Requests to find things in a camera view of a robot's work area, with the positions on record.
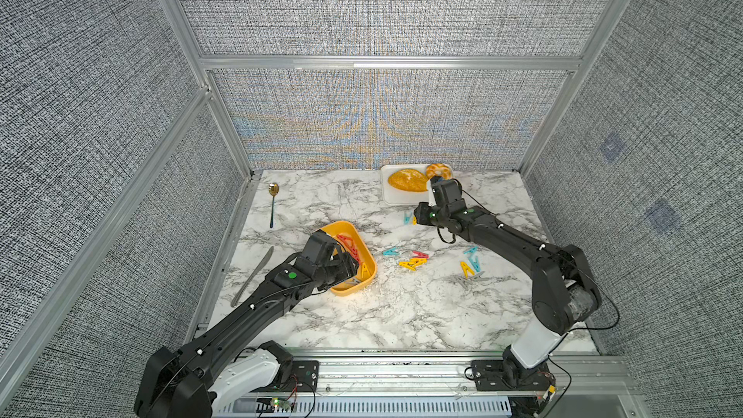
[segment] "white plate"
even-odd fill
[[[431,163],[386,164],[383,166],[380,173],[382,177],[382,199],[385,203],[391,206],[416,206],[420,202],[428,202],[428,192],[409,192],[408,190],[395,189],[387,182],[387,179],[394,172],[406,168],[418,170],[425,176],[426,168],[428,168],[428,165],[430,164]]]

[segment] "textured gray backdrop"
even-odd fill
[[[147,358],[183,342],[241,184],[204,108],[2,416],[133,416]]]
[[[633,0],[525,179],[618,303],[594,336],[657,418],[741,415],[741,10]]]
[[[180,0],[208,54],[576,55],[607,0]]]
[[[215,80],[258,169],[519,166],[561,71],[220,70]]]
[[[0,3],[2,355],[196,85],[157,0]]]

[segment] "marble countertop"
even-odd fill
[[[518,173],[457,173],[464,190],[498,218],[521,231],[545,239],[531,200]],[[460,261],[472,245],[445,244],[436,229],[404,225],[414,206],[389,206],[382,200],[378,171],[264,171],[237,250],[212,314],[213,326],[233,309],[234,295],[263,255],[274,255],[255,276],[241,301],[265,274],[301,250],[312,232],[341,219],[358,229],[377,262],[377,276],[358,293],[338,297],[331,292],[305,299],[272,323],[250,344],[274,340],[298,348],[491,349],[511,344],[531,317],[531,281],[502,257],[480,248],[484,272],[464,279]],[[276,182],[274,228],[269,228],[271,196]],[[465,196],[467,203],[471,200]],[[450,238],[442,231],[444,238]],[[398,246],[401,257],[382,252]],[[412,272],[399,266],[412,250],[430,255]],[[586,331],[572,332],[560,346],[571,352],[595,353]]]

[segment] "knife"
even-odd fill
[[[242,296],[242,293],[245,292],[245,288],[247,287],[247,284],[250,283],[253,278],[255,278],[255,275],[258,274],[259,271],[263,269],[263,267],[268,263],[268,261],[271,259],[271,256],[274,254],[274,246],[271,246],[271,248],[268,249],[268,252],[266,252],[266,255],[263,257],[263,260],[261,260],[261,263],[258,264],[258,266],[255,267],[255,270],[250,274],[250,276],[247,278],[247,281],[242,284],[242,287],[240,290],[235,294],[235,298],[232,302],[229,303],[229,306],[232,308],[235,308],[238,305],[238,302],[240,302],[240,297]]]

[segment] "gold spoon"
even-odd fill
[[[276,200],[276,195],[279,193],[279,185],[275,182],[272,182],[268,185],[268,193],[274,196],[273,199],[271,199],[271,226],[274,227],[274,201]]]

